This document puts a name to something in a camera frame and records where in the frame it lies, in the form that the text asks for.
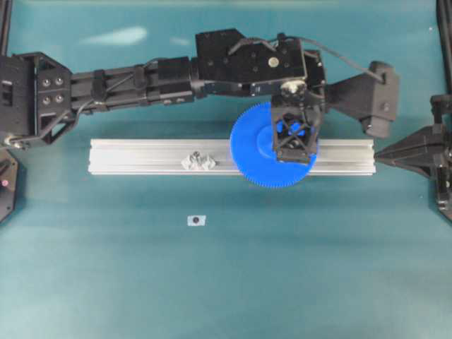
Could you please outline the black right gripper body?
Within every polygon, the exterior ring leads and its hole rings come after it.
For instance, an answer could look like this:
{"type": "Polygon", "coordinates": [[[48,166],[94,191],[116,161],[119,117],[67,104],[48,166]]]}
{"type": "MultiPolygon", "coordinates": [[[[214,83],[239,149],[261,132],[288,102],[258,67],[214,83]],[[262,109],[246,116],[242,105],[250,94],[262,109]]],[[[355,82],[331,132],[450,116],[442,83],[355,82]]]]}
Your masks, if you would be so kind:
{"type": "Polygon", "coordinates": [[[444,116],[451,114],[451,95],[433,95],[430,103],[436,204],[440,212],[451,212],[451,131],[444,123],[444,116]]]}

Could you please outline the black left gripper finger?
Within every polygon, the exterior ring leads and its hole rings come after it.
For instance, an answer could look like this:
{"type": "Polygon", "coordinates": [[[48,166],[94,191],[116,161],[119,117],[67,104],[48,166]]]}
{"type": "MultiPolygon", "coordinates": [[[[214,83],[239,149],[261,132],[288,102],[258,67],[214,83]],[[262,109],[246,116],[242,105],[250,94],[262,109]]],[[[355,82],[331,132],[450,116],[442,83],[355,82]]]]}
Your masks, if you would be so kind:
{"type": "Polygon", "coordinates": [[[273,151],[278,162],[308,165],[316,155],[316,127],[305,106],[283,98],[272,98],[270,118],[273,151]]]}

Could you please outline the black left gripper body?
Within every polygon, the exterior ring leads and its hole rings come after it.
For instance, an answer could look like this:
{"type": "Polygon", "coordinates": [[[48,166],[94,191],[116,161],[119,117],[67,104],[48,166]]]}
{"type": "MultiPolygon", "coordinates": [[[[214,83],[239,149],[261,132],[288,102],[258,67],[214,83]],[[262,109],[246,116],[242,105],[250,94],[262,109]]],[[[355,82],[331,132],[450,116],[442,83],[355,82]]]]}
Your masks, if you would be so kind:
{"type": "Polygon", "coordinates": [[[294,61],[284,63],[293,77],[284,78],[271,98],[273,117],[322,117],[326,109],[326,74],[321,53],[303,46],[293,53],[294,61]]]}

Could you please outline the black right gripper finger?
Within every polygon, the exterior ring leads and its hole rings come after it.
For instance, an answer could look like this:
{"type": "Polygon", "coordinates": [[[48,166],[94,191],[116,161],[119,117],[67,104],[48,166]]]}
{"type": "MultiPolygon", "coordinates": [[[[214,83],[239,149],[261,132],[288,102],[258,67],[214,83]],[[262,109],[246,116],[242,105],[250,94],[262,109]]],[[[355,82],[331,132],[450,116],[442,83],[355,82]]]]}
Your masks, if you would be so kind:
{"type": "Polygon", "coordinates": [[[436,178],[436,169],[441,166],[440,155],[418,155],[391,159],[387,155],[375,155],[375,161],[391,167],[401,168],[422,175],[428,179],[436,178]]]}
{"type": "Polygon", "coordinates": [[[426,126],[375,153],[374,157],[426,155],[442,145],[442,125],[426,126]]]}

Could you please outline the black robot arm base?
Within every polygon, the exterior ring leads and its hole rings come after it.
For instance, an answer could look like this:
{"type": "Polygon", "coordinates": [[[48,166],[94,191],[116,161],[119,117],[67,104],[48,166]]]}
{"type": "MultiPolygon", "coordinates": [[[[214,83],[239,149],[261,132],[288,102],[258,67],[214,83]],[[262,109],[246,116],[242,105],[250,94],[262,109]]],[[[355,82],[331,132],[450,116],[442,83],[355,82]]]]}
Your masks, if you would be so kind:
{"type": "Polygon", "coordinates": [[[17,217],[25,205],[27,169],[7,150],[1,150],[1,226],[17,217]]]}

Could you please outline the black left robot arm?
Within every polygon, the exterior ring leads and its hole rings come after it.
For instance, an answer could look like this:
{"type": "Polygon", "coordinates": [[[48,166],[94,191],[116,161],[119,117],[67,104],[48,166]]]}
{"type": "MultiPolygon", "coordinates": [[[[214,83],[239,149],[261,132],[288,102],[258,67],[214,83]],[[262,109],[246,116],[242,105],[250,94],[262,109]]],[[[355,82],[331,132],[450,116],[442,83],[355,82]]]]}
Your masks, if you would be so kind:
{"type": "Polygon", "coordinates": [[[1,147],[49,145],[80,117],[148,105],[179,105],[209,95],[271,98],[278,159],[306,162],[326,111],[325,76],[316,50],[279,34],[202,32],[196,56],[73,73],[42,52],[1,58],[1,147]]]}

